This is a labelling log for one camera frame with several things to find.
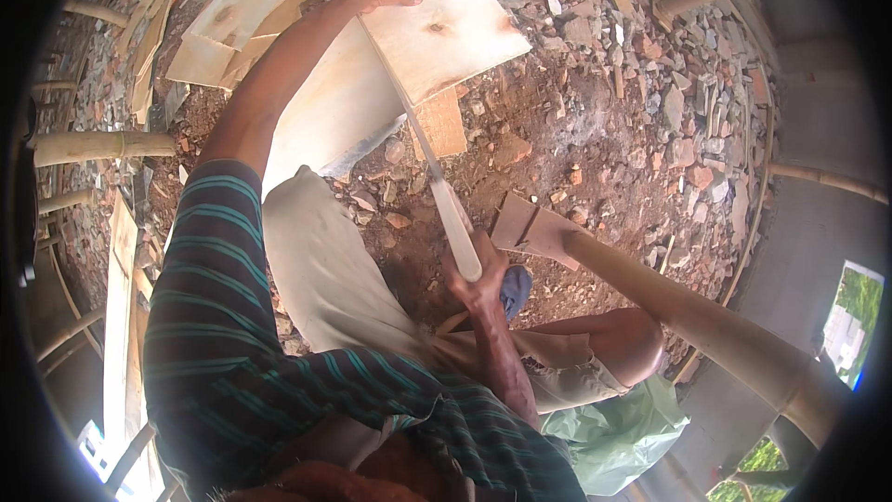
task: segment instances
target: plastic bag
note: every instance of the plastic bag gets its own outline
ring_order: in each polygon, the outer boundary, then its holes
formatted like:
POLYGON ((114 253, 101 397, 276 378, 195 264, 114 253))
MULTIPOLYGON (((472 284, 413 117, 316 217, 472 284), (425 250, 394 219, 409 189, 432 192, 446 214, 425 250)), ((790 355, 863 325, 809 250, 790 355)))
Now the plastic bag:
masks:
POLYGON ((613 496, 669 450, 690 419, 675 387, 653 375, 627 394, 542 416, 542 434, 566 441, 586 494, 613 496))

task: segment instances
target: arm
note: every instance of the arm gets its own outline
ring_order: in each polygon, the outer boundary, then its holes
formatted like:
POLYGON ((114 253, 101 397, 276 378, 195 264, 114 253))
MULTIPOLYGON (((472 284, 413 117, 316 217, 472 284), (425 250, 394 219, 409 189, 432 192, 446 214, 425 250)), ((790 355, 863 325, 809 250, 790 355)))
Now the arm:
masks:
POLYGON ((273 131, 288 101, 352 17, 421 0, 330 0, 285 30, 245 76, 210 132, 196 165, 238 159, 261 178, 273 131))
POLYGON ((520 418, 538 430, 539 415, 536 413, 530 377, 508 333, 505 309, 498 299, 507 269, 507 255, 493 247, 483 230, 474 231, 471 240, 484 267, 483 277, 474 284, 465 281, 456 267, 452 251, 447 249, 443 257, 446 285, 465 303, 470 313, 484 384, 520 418))

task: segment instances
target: man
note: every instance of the man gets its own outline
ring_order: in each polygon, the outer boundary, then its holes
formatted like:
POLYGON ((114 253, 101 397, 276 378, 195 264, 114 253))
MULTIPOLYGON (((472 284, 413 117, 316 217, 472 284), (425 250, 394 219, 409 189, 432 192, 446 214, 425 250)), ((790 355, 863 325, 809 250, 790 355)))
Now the man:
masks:
POLYGON ((443 262, 474 330, 425 338, 318 175, 301 167, 261 206, 276 121, 341 28, 419 2, 331 0, 282 33, 184 186, 144 383, 158 451, 193 500, 583 500, 538 413, 622 394, 656 367, 662 332, 640 310, 509 331, 531 280, 483 231, 480 281, 443 262), (279 347, 267 257, 312 355, 279 347))

